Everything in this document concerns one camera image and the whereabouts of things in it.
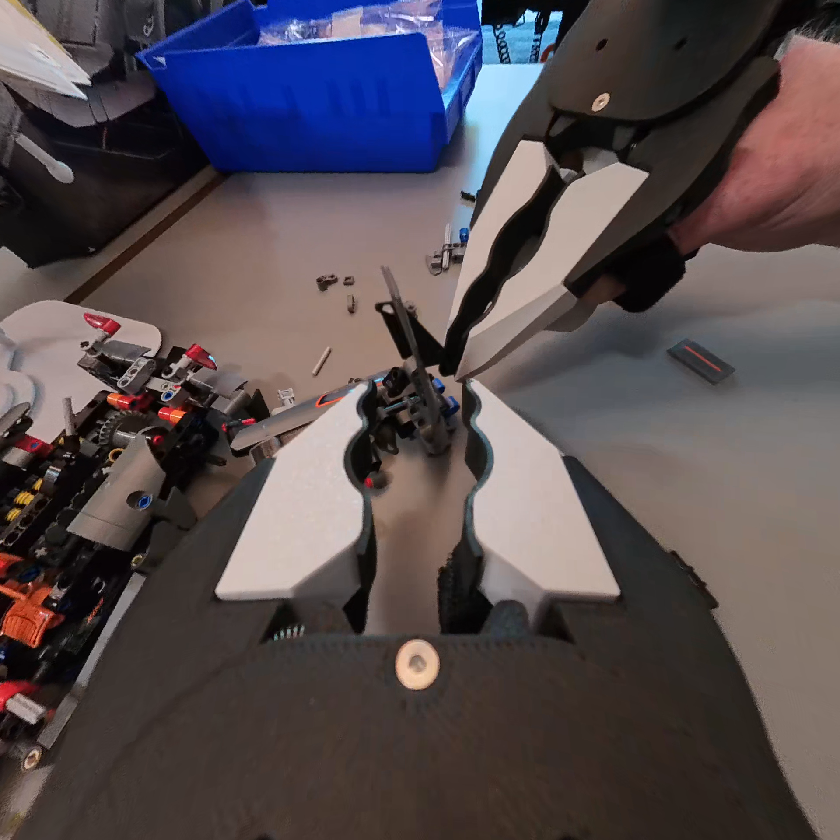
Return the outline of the black lego fin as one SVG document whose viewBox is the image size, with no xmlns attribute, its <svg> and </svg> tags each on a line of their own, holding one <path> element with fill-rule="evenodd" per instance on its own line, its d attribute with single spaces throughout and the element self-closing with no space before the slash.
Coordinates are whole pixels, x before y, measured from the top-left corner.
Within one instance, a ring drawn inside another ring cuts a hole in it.
<svg viewBox="0 0 840 840">
<path fill-rule="evenodd" d="M 374 309 L 381 315 L 385 326 L 392 337 L 392 341 L 403 361 L 409 360 L 413 352 L 408 342 L 401 320 L 393 309 L 392 301 L 381 301 L 374 304 Z M 416 349 L 424 366 L 436 366 L 441 361 L 443 346 L 418 321 L 416 307 L 409 301 L 404 303 L 407 320 L 412 328 Z"/>
</svg>

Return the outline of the grey axle assembly blue piece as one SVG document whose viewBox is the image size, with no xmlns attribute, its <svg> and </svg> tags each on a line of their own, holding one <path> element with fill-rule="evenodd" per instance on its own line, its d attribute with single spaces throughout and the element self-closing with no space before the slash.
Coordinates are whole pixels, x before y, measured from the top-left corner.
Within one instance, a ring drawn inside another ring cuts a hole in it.
<svg viewBox="0 0 840 840">
<path fill-rule="evenodd" d="M 449 270 L 452 265 L 459 265 L 465 256 L 469 240 L 469 228 L 462 227 L 455 238 L 451 224 L 444 228 L 444 242 L 440 249 L 426 257 L 427 270 L 437 277 Z"/>
</svg>

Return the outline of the black grey lego assembly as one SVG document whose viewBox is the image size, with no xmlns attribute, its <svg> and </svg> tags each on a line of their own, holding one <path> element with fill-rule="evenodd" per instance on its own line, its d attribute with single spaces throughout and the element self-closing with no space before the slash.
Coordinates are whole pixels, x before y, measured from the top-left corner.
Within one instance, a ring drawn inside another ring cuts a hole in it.
<svg viewBox="0 0 840 840">
<path fill-rule="evenodd" d="M 348 384 L 317 395 L 284 412 L 278 409 L 264 421 L 243 421 L 227 426 L 230 447 L 236 455 L 250 455 L 257 462 L 260 456 L 273 457 L 306 427 L 338 404 L 364 382 L 375 387 L 376 420 L 370 433 L 371 468 L 365 486 L 378 494 L 391 482 L 391 474 L 382 467 L 382 453 L 397 455 L 397 440 L 418 438 L 422 424 L 422 394 L 403 367 L 392 367 L 363 379 L 353 378 Z"/>
</svg>

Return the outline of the lego instruction booklet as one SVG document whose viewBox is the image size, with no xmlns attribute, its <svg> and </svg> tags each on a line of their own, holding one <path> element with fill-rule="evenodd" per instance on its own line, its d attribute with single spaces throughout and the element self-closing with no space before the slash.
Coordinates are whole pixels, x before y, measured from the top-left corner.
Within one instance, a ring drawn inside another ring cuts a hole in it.
<svg viewBox="0 0 840 840">
<path fill-rule="evenodd" d="M 91 79 L 40 22 L 17 1 L 1 2 L 2 78 L 86 100 Z"/>
</svg>

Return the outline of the dark grey lego wing panel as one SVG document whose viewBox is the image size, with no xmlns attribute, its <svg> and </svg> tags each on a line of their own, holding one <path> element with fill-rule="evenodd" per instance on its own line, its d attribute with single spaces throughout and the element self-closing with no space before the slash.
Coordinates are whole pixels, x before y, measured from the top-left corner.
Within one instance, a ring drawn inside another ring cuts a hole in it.
<svg viewBox="0 0 840 840">
<path fill-rule="evenodd" d="M 438 394 L 433 388 L 424 364 L 423 355 L 418 347 L 411 320 L 407 314 L 396 280 L 388 266 L 381 266 L 385 285 L 391 295 L 392 310 L 396 315 L 402 334 L 406 340 L 413 360 L 413 378 L 416 390 L 422 394 L 423 426 L 418 428 L 427 452 L 431 456 L 444 454 L 450 447 L 450 436 L 445 419 L 440 412 Z"/>
</svg>

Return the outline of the large lego car chassis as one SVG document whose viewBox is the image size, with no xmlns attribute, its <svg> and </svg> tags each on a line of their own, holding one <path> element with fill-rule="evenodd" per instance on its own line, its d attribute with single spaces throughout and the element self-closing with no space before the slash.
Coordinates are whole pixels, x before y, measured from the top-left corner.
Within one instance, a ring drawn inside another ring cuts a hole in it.
<svg viewBox="0 0 840 840">
<path fill-rule="evenodd" d="M 33 402 L 2 411 L 2 756 L 47 762 L 102 647 L 152 572 L 196 523 L 186 497 L 233 452 L 227 426 L 268 416 L 259 391 L 197 343 L 82 308 L 78 366 L 101 390 L 34 432 Z"/>
</svg>

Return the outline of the person's right hand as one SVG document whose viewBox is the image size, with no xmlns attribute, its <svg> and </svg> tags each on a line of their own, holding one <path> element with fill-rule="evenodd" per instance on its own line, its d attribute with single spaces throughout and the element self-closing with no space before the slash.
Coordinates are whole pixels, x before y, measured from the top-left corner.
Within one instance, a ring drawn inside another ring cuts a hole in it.
<svg viewBox="0 0 840 840">
<path fill-rule="evenodd" d="M 683 256 L 705 245 L 839 246 L 838 44 L 791 38 L 777 97 L 745 130 L 715 191 L 668 235 Z"/>
</svg>

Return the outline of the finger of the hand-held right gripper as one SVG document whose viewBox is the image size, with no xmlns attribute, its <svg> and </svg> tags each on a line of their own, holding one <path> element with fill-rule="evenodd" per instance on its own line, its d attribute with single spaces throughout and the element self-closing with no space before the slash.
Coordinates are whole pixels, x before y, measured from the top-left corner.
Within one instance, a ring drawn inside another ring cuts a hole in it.
<svg viewBox="0 0 840 840">
<path fill-rule="evenodd" d="M 455 314 L 463 311 L 469 291 L 480 289 L 480 274 L 501 257 L 502 230 L 536 209 L 538 189 L 559 171 L 545 148 L 517 148 L 472 223 L 455 292 Z M 564 281 L 602 231 L 644 183 L 648 175 L 613 162 L 567 185 L 549 207 L 548 224 L 535 252 L 506 280 L 495 301 L 480 306 L 481 319 L 467 332 L 455 379 L 462 382 L 483 372 L 540 331 L 576 329 L 594 308 L 581 303 Z"/>
<path fill-rule="evenodd" d="M 474 375 L 585 305 L 564 285 L 585 252 L 581 179 L 563 184 L 537 141 L 521 141 L 471 225 L 439 369 Z"/>
</svg>

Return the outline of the blue plastic bin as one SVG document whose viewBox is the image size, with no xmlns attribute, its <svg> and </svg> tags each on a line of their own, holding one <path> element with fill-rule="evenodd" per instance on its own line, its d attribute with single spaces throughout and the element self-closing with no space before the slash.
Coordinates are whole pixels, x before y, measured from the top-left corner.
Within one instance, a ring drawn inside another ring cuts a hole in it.
<svg viewBox="0 0 840 840">
<path fill-rule="evenodd" d="M 443 1 L 444 24 L 477 33 L 444 90 L 420 35 L 258 45 L 265 25 L 358 5 L 234 2 L 137 58 L 221 172 L 431 172 L 480 73 L 477 4 Z"/>
</svg>

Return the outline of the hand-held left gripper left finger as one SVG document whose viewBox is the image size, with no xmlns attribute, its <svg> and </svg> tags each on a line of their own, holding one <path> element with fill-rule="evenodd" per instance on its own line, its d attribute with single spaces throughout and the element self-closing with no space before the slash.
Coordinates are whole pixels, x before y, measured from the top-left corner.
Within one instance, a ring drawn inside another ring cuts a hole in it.
<svg viewBox="0 0 840 840">
<path fill-rule="evenodd" d="M 364 382 L 268 460 L 267 477 L 215 588 L 225 602 L 314 601 L 345 608 L 375 576 L 371 425 Z"/>
</svg>

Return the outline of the flat grey orange striped tile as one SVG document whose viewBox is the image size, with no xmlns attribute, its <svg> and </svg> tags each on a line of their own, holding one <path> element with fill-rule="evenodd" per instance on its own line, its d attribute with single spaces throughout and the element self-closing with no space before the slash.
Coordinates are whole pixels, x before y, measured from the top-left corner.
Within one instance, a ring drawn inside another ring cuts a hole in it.
<svg viewBox="0 0 840 840">
<path fill-rule="evenodd" d="M 710 385 L 719 385 L 735 372 L 735 368 L 703 345 L 683 339 L 666 351 L 669 358 L 683 365 Z"/>
</svg>

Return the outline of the dark lego set box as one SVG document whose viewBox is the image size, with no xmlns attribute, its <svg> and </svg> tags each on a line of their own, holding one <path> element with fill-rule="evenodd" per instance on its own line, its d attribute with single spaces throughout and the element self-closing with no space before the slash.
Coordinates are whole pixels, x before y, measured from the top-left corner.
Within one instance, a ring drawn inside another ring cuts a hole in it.
<svg viewBox="0 0 840 840">
<path fill-rule="evenodd" d="M 36 268 L 98 252 L 207 164 L 137 55 L 222 3 L 23 6 L 91 79 L 85 100 L 2 80 L 1 245 Z"/>
</svg>

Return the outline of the clear plastic bags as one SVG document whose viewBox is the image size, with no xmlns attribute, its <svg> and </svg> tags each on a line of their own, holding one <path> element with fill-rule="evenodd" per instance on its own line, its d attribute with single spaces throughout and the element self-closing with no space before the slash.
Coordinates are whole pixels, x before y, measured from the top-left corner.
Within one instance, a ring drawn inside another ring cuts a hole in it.
<svg viewBox="0 0 840 840">
<path fill-rule="evenodd" d="M 322 18 L 286 18 L 259 28 L 259 46 L 304 41 L 363 39 L 420 34 L 424 37 L 439 90 L 449 84 L 462 56 L 479 40 L 476 28 L 446 24 L 439 1 L 389 2 L 346 7 Z"/>
</svg>

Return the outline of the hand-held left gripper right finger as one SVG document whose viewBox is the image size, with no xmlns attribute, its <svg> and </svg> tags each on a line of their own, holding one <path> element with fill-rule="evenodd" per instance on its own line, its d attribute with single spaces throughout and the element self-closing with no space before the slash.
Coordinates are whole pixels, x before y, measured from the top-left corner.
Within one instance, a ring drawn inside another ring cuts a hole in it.
<svg viewBox="0 0 840 840">
<path fill-rule="evenodd" d="M 483 384 L 463 389 L 465 500 L 461 591 L 519 602 L 531 628 L 550 603 L 615 603 L 619 584 L 561 451 Z"/>
</svg>

